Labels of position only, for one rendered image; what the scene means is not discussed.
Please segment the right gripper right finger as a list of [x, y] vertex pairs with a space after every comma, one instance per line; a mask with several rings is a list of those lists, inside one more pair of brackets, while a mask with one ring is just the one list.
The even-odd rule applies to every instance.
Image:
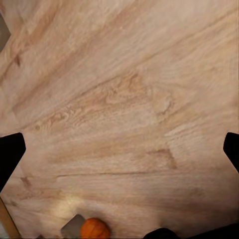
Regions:
[[223, 150], [239, 172], [239, 134], [228, 132], [225, 137]]

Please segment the pumpkin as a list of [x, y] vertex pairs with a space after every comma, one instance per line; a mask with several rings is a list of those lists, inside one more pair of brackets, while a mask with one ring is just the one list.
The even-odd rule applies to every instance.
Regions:
[[82, 239], [111, 239], [109, 228], [100, 219], [90, 218], [81, 227]]

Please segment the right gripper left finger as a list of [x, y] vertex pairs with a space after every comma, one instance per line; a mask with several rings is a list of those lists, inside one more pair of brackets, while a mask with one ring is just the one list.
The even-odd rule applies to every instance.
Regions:
[[0, 192], [25, 152], [22, 133], [0, 138]]

